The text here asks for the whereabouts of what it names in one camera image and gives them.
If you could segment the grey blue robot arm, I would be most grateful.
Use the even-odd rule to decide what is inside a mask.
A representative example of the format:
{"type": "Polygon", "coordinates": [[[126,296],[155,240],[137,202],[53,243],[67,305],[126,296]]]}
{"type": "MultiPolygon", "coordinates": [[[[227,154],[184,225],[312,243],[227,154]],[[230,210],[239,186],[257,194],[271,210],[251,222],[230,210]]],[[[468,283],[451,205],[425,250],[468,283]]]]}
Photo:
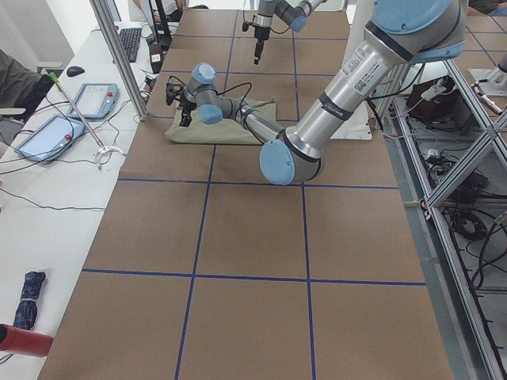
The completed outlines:
{"type": "Polygon", "coordinates": [[[463,51],[466,1],[375,1],[364,39],[293,127],[275,131],[259,155],[273,184],[317,177],[322,148],[377,85],[400,64],[452,59],[463,51]]]}
{"type": "Polygon", "coordinates": [[[230,98],[215,87],[216,72],[198,63],[189,81],[166,83],[166,103],[178,103],[173,125],[165,137],[173,143],[253,145],[276,138],[283,128],[276,123],[276,101],[230,98]]]}

